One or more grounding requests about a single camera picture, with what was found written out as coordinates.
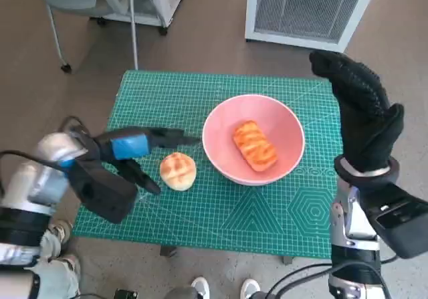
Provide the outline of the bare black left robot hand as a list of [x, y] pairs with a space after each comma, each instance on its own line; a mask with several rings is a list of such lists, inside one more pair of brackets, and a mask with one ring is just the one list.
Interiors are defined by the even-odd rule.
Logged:
[[193, 145], [200, 138], [187, 136], [178, 128], [128, 126], [104, 132], [94, 137], [100, 159], [113, 165], [118, 174], [153, 195], [159, 195], [161, 188], [146, 173], [136, 159], [150, 155], [154, 148], [177, 148]]

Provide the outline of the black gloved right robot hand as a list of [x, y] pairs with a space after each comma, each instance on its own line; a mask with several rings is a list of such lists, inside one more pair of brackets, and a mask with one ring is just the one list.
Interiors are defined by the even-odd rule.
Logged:
[[379, 76], [361, 62], [322, 50], [311, 52], [309, 60], [338, 101], [344, 158], [361, 173], [387, 167], [404, 128], [404, 106], [389, 102]]

